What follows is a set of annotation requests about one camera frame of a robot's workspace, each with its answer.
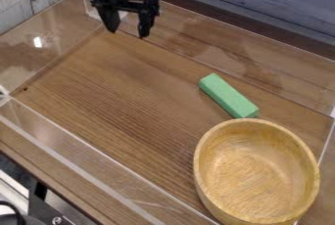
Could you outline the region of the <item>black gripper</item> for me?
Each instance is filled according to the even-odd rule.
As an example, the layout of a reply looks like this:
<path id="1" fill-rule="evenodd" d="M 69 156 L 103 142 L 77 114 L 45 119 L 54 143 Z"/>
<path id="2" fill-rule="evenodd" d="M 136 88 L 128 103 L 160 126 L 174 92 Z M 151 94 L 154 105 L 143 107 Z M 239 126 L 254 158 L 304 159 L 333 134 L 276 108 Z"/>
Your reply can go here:
<path id="1" fill-rule="evenodd" d="M 154 18 L 159 16 L 159 0 L 89 0 L 103 24 L 109 32 L 117 30 L 120 24 L 119 11 L 139 14 L 139 37 L 150 34 Z"/>

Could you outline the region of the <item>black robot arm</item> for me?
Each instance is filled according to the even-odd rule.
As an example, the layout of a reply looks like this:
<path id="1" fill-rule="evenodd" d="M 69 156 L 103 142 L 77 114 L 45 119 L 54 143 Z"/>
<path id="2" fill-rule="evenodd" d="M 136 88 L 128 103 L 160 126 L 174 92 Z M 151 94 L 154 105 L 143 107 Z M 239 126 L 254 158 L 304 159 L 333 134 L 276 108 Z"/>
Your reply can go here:
<path id="1" fill-rule="evenodd" d="M 120 24 L 119 12 L 135 13 L 139 16 L 139 38 L 146 38 L 159 16 L 159 0 L 89 0 L 96 9 L 107 30 L 116 32 Z"/>

